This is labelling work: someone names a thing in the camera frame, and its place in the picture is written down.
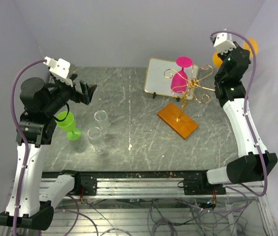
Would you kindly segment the pink plastic wine glass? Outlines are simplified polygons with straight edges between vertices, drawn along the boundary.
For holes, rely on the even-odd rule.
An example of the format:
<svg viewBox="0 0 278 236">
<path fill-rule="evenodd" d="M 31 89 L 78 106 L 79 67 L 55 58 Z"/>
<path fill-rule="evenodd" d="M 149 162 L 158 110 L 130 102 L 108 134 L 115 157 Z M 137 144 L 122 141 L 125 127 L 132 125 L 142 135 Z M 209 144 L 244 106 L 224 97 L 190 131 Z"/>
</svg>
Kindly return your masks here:
<svg viewBox="0 0 278 236">
<path fill-rule="evenodd" d="M 176 59 L 176 64 L 181 69 L 173 76 L 171 90 L 174 95 L 182 94 L 187 89 L 188 75 L 185 73 L 185 68 L 193 66 L 192 59 L 182 56 Z"/>
</svg>

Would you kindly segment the orange plastic wine glass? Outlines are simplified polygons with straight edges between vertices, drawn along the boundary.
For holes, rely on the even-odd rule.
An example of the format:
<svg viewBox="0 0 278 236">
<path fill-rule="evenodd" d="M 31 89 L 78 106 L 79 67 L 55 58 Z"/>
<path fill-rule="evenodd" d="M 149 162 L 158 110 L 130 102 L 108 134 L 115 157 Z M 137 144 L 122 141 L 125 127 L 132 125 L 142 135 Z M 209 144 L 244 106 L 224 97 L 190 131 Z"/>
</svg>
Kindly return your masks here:
<svg viewBox="0 0 278 236">
<path fill-rule="evenodd" d="M 243 49 L 244 50 L 248 50 L 249 51 L 249 57 L 252 58 L 253 57 L 253 53 L 252 50 L 255 51 L 255 54 L 258 53 L 258 43 L 253 39 L 253 38 L 249 38 L 248 39 L 249 43 L 244 41 L 243 44 Z M 235 41 L 233 41 L 234 44 L 236 45 L 236 48 L 239 48 L 239 44 Z M 229 51 L 228 53 L 225 54 L 220 54 L 217 50 L 216 52 L 213 54 L 213 64 L 215 65 L 215 67 L 220 67 L 223 63 L 223 61 L 225 60 L 225 58 L 231 53 L 232 51 Z"/>
</svg>

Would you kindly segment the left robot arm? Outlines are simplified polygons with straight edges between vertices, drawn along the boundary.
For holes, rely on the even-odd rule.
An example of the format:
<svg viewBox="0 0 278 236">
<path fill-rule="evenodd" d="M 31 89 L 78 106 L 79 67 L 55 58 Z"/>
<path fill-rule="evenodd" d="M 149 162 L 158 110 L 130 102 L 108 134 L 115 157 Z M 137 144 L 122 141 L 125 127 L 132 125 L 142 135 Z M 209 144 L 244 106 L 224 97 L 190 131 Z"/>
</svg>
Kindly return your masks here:
<svg viewBox="0 0 278 236">
<path fill-rule="evenodd" d="M 38 77 L 22 82 L 20 99 L 24 112 L 17 121 L 17 170 L 11 198 L 0 213 L 0 226 L 44 231 L 63 197 L 81 193 L 81 177 L 76 171 L 61 172 L 46 193 L 39 193 L 45 152 L 56 125 L 63 123 L 66 131 L 74 130 L 69 111 L 58 117 L 56 113 L 70 100 L 89 105 L 97 88 L 84 81 L 80 81 L 80 86 L 82 90 L 77 91 L 75 85 L 59 80 L 47 84 Z"/>
</svg>

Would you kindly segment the green plastic wine glass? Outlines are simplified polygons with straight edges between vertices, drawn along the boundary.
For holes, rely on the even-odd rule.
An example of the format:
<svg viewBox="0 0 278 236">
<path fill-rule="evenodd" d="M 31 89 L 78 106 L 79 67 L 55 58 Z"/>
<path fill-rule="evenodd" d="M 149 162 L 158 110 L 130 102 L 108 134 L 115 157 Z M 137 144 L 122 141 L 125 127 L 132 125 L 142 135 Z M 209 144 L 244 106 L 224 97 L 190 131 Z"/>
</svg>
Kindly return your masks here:
<svg viewBox="0 0 278 236">
<path fill-rule="evenodd" d="M 81 136 L 81 131 L 76 127 L 75 117 L 72 112 L 61 112 L 56 116 L 57 126 L 66 132 L 70 141 L 76 141 Z"/>
</svg>

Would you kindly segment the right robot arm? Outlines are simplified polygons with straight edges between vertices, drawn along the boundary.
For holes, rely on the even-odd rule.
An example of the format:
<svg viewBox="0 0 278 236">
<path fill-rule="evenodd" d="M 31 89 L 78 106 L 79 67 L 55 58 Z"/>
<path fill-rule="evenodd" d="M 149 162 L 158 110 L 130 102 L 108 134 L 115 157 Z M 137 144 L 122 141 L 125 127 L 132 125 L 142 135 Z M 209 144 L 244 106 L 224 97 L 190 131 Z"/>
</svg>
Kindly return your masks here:
<svg viewBox="0 0 278 236">
<path fill-rule="evenodd" d="M 246 90 L 241 82 L 250 64 L 249 51 L 237 47 L 220 56 L 222 65 L 215 75 L 215 95 L 233 129 L 238 158 L 225 167 L 207 171 L 207 177 L 198 182 L 198 189 L 207 195 L 216 184 L 241 184 L 264 181 L 278 162 L 275 153 L 268 152 L 253 123 Z"/>
</svg>

